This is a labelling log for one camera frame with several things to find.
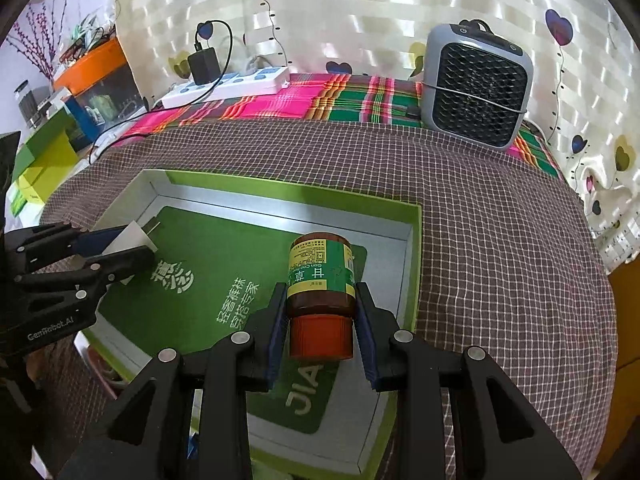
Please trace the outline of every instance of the brown medicine bottle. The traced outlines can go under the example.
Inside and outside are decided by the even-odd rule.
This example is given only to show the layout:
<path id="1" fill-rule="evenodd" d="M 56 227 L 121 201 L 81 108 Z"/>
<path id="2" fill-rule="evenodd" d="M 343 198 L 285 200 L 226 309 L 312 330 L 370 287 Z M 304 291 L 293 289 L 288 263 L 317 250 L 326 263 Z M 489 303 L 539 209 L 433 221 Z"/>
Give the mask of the brown medicine bottle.
<path id="1" fill-rule="evenodd" d="M 309 233 L 295 240 L 288 285 L 291 357 L 351 359 L 356 299 L 350 243 L 332 233 Z"/>

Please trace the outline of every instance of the power strip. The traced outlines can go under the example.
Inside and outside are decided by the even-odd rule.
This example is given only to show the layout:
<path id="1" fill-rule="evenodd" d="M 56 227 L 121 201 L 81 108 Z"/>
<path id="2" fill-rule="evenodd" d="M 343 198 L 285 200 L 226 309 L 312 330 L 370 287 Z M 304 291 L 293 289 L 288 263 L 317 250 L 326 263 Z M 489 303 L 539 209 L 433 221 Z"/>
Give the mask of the power strip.
<path id="1" fill-rule="evenodd" d="M 196 85 L 193 81 L 183 83 L 160 99 L 162 106 L 173 108 L 194 101 L 198 96 L 206 94 L 213 83 Z M 258 70 L 251 75 L 225 74 L 214 91 L 198 102 L 218 101 L 249 95 L 277 94 L 282 88 L 289 86 L 289 68 L 269 67 Z"/>

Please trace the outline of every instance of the gray space heater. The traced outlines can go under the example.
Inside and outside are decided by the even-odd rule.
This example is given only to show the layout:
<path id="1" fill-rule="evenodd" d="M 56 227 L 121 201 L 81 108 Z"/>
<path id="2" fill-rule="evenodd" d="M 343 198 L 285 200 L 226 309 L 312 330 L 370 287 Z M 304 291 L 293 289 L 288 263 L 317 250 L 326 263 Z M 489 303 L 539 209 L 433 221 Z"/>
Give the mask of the gray space heater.
<path id="1" fill-rule="evenodd" d="M 422 122 L 431 130 L 505 150 L 526 113 L 533 64 L 519 46 L 488 27 L 462 23 L 437 25 L 429 33 Z"/>

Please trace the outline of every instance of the curtain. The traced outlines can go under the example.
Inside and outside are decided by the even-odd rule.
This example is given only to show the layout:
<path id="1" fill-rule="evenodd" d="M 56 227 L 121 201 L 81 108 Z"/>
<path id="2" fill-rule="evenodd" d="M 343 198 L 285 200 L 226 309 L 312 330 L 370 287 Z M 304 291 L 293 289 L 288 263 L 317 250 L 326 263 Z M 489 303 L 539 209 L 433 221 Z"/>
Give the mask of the curtain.
<path id="1" fill-rule="evenodd" d="M 480 18 L 534 66 L 526 119 L 548 139 L 607 270 L 640 248 L 639 54 L 607 0 L 117 0 L 118 37 L 140 91 L 159 98 L 188 77 L 199 22 L 234 32 L 233 70 L 254 55 L 294 72 L 418 76 L 439 23 Z M 226 28 L 214 26 L 223 66 Z"/>

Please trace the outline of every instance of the orange bottle cap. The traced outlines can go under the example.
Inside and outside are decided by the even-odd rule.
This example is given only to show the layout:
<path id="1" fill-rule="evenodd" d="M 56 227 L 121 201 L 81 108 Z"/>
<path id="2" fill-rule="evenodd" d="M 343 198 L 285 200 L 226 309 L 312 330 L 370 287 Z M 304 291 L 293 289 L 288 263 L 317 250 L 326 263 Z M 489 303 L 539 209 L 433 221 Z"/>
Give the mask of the orange bottle cap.
<path id="1" fill-rule="evenodd" d="M 289 354 L 305 361 L 340 361 L 353 357 L 353 323 L 335 314 L 307 314 L 291 319 Z"/>

